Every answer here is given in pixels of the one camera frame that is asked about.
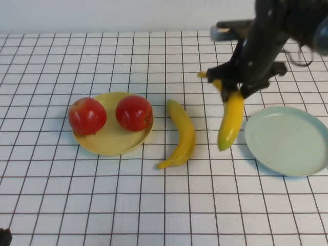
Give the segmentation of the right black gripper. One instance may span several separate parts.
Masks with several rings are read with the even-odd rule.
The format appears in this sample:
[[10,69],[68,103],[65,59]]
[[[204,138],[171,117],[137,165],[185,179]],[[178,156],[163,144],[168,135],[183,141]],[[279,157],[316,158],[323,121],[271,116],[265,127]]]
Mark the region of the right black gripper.
[[244,99],[270,86],[269,79],[287,72],[285,63],[275,61],[289,36],[274,28],[254,24],[248,32],[241,52],[234,63],[224,63],[207,69],[209,83],[221,81],[221,99],[228,101],[238,91],[241,79],[241,95]]

